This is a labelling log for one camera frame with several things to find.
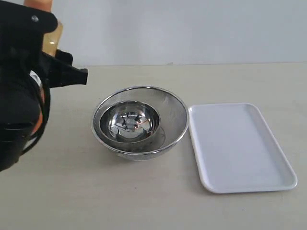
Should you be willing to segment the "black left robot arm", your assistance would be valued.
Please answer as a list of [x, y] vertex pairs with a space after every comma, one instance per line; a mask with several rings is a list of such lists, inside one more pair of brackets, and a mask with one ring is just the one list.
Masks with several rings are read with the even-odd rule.
[[0, 3], [0, 168], [6, 170], [41, 139], [52, 88], [85, 85], [87, 69], [58, 49], [63, 25], [50, 0]]

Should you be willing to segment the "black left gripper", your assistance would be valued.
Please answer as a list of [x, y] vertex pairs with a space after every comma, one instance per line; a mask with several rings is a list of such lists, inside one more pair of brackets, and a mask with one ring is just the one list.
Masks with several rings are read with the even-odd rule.
[[[51, 88], [87, 84], [88, 69], [75, 68], [72, 54], [57, 49], [53, 57], [42, 51], [44, 35], [57, 26], [58, 20], [51, 12], [0, 2], [1, 124], [35, 125], [40, 112], [44, 124], [50, 113]], [[45, 103], [31, 71], [42, 82]]]

